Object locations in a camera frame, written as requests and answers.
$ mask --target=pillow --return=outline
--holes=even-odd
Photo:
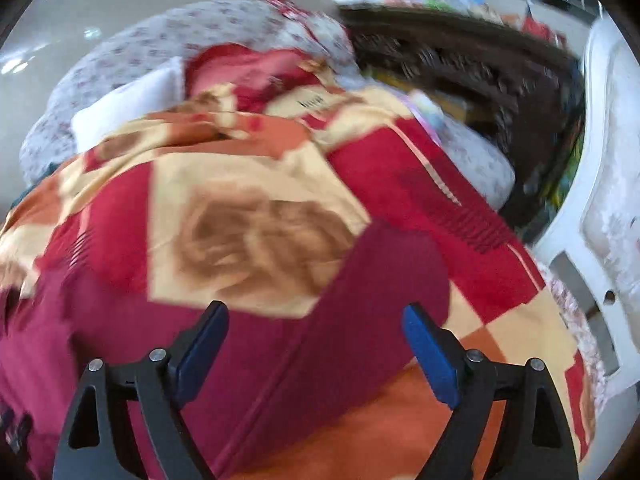
[[[184,100],[184,68],[181,57],[139,79],[109,92],[71,119],[78,153],[100,144],[104,136],[127,121],[166,110]]]
[[[260,113],[275,97],[293,88],[328,80],[321,58],[298,48],[257,52],[235,43],[215,45],[189,60],[185,70],[189,98],[206,92],[226,112]]]

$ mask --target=folded blanket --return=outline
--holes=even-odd
[[[234,112],[221,85],[201,113],[126,124],[10,212],[0,290],[20,299],[0,344],[58,327],[65,343],[47,359],[136,360],[225,301],[229,336],[184,410],[213,471],[388,480],[419,471],[447,418],[406,368],[400,314],[420,301],[494,360],[543,358],[583,457],[593,401],[576,343],[522,245],[411,112],[330,83]],[[74,380],[58,381],[52,419],[12,390],[19,366],[4,359],[18,354],[0,350],[0,396],[55,438]]]

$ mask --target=bed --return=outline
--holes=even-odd
[[[229,41],[298,47],[316,56],[304,70],[317,80],[251,114],[220,109],[237,88],[221,85],[209,110],[193,114],[187,103],[152,114],[75,153],[75,111],[165,58]],[[29,181],[62,165],[10,212],[0,235],[0,392],[34,416],[40,478],[50,474],[78,367],[96,355],[139,358],[192,324],[213,296],[231,308],[229,343],[183,415],[217,475],[415,476],[448,417],[395,323],[416,299],[491,359],[543,358],[584,458],[604,402],[584,314],[401,100],[335,85],[336,74],[350,73],[350,44],[333,20],[313,16],[303,27],[268,4],[236,0],[135,25],[56,87],[21,163]],[[254,241],[227,243],[239,235]],[[223,269],[207,267],[212,236],[227,240],[219,240],[225,251],[242,247],[216,256]],[[312,249],[300,249],[300,237]],[[287,260],[274,240],[301,260]],[[499,418],[497,410],[478,476]],[[132,423],[140,427],[139,414]],[[140,449],[154,478],[148,442]],[[310,471],[311,462],[322,467]]]

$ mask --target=chair hole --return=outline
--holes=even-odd
[[[604,301],[602,302],[605,305],[613,305],[616,302],[616,293],[613,290],[608,290],[604,295]]]

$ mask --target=white pillow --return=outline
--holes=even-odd
[[[184,67],[181,57],[139,79],[109,92],[71,119],[78,153],[100,144],[104,137],[127,121],[159,112],[184,101]]]

